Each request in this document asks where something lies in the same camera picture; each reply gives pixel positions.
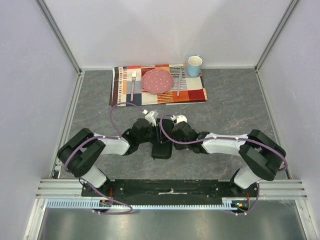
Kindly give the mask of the black zip tool case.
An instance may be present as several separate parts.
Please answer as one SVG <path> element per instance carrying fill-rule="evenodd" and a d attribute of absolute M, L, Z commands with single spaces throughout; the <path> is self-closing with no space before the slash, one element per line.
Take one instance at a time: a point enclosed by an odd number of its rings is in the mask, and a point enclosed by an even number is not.
<path fill-rule="evenodd" d="M 162 132 L 160 118 L 156 119 L 156 126 L 151 128 L 150 142 L 152 144 L 151 156 L 153 159 L 168 160 L 172 156 L 173 142 Z M 171 138 L 174 123 L 169 119 L 162 120 L 162 127 Z"/>

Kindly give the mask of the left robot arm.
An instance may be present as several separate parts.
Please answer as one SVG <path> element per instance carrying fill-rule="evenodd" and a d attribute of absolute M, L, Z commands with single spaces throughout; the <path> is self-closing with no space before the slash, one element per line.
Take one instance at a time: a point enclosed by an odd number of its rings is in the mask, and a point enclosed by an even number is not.
<path fill-rule="evenodd" d="M 141 144 L 151 141 L 155 126 L 155 121 L 139 118 L 121 136 L 100 135 L 83 128 L 58 150 L 57 158 L 66 171 L 90 183 L 92 191 L 104 197 L 109 193 L 110 185 L 107 176 L 95 166 L 99 156 L 131 155 Z"/>

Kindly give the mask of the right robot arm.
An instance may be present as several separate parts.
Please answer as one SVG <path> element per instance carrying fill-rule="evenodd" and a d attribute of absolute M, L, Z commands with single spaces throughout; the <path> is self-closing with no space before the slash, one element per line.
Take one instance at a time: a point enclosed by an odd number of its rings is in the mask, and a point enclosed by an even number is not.
<path fill-rule="evenodd" d="M 229 191 L 235 197 L 242 196 L 260 180 L 273 181 L 277 173 L 288 166 L 286 151 L 257 129 L 243 135 L 219 135 L 207 131 L 197 133 L 187 122 L 181 121 L 174 126 L 171 134 L 177 150 L 241 157 L 246 166 L 236 171 L 229 184 Z"/>

